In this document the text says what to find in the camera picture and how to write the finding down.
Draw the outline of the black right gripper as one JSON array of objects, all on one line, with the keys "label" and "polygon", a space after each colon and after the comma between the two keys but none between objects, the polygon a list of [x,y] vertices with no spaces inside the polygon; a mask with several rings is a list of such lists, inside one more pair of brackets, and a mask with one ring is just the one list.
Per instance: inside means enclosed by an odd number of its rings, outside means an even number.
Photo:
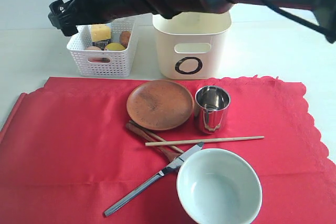
[{"label": "black right gripper", "polygon": [[78,33],[77,25],[104,24],[117,18],[155,13],[146,0],[56,0],[49,5],[51,24],[64,36]]}]

